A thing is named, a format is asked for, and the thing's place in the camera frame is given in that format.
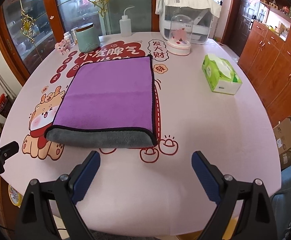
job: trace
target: green canister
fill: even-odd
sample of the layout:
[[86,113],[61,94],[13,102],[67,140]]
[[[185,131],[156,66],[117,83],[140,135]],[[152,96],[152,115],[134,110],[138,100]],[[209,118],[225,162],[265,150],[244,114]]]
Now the green canister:
[[93,23],[84,24],[75,30],[78,40],[79,50],[82,53],[88,53],[100,46],[97,29]]

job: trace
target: table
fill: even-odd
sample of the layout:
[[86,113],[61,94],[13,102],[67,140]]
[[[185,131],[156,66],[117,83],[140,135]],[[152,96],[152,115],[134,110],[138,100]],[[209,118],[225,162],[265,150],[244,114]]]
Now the table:
[[[44,182],[70,173],[92,150],[44,142],[44,128],[30,132],[31,116],[46,114],[45,126],[55,113],[35,113],[35,108],[42,109],[44,100],[51,100],[47,109],[57,108],[83,62],[149,53],[154,59],[161,139],[152,149],[95,149],[101,154],[101,166],[84,200],[77,204],[86,225],[130,236],[202,230],[215,203],[209,201],[191,167],[196,150],[223,174],[248,182],[262,179],[269,195],[280,188],[279,155],[267,113],[242,70],[215,41],[193,44],[184,57],[168,53],[160,33],[100,39],[101,50],[89,54],[80,54],[77,46],[63,56],[53,51],[20,91],[0,141],[0,146],[13,140],[20,145],[2,174],[17,191],[24,194],[33,178]],[[237,71],[243,84],[236,95],[211,92],[201,68],[207,53],[229,60]],[[55,204],[52,209],[58,215]]]

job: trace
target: blue chair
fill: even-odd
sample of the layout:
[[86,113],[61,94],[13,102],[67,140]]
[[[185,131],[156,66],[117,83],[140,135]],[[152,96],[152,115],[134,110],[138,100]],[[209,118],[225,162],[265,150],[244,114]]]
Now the blue chair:
[[270,197],[279,240],[291,223],[291,166],[281,172],[281,180],[281,189]]

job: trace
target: tissue pack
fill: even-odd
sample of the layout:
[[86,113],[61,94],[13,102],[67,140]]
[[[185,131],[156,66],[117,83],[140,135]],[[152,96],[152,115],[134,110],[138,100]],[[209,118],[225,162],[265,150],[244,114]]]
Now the tissue pack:
[[212,92],[235,95],[242,81],[229,61],[213,54],[205,56],[202,64]]

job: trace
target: folded towel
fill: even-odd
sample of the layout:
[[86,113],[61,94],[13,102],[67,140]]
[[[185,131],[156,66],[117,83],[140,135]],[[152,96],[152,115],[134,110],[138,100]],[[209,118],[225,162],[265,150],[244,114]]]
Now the folded towel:
[[157,145],[151,55],[83,65],[46,129],[49,141],[77,147]]

